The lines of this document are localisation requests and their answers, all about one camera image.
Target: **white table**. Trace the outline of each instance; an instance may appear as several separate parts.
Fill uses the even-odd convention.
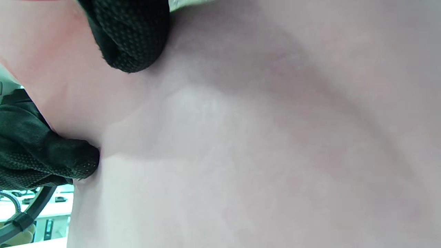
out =
[[[54,198],[62,196],[67,199],[64,203],[55,203]],[[30,196],[19,197],[21,202]],[[34,241],[39,243],[44,240],[45,224],[48,219],[54,221],[52,226],[52,239],[62,238],[67,236],[67,226],[69,217],[72,213],[73,193],[54,194],[51,201],[46,205],[40,215],[37,217],[37,228],[35,231]],[[29,205],[22,205],[22,211],[26,210]],[[7,221],[15,213],[12,202],[0,201],[0,222]]]
[[[18,248],[66,248],[67,238],[53,239],[43,242],[23,244],[15,247]]]

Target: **textured black fabric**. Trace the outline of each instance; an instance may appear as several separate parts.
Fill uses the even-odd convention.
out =
[[[78,0],[106,62],[138,72],[155,62],[170,26],[168,0]]]
[[[0,104],[0,190],[71,184],[90,176],[99,150],[54,133],[24,89]]]

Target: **white surface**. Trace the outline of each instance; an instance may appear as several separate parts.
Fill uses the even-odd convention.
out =
[[[14,246],[16,248],[66,248],[67,238]]]
[[[438,2],[218,1],[131,75],[76,4],[1,4],[44,116],[101,147],[69,248],[441,247]]]
[[[67,194],[54,194],[52,201],[49,202],[43,211],[38,216],[38,219],[50,218],[56,216],[65,216],[70,215],[72,212],[72,203],[73,203],[73,193]],[[67,201],[64,203],[54,203],[53,199],[56,196],[62,196],[67,198]],[[19,197],[19,201],[21,202],[25,198],[29,198],[31,196]],[[22,205],[22,211],[26,210],[29,205]],[[10,201],[0,201],[0,222],[4,222],[8,220],[15,213],[15,208],[12,202]]]

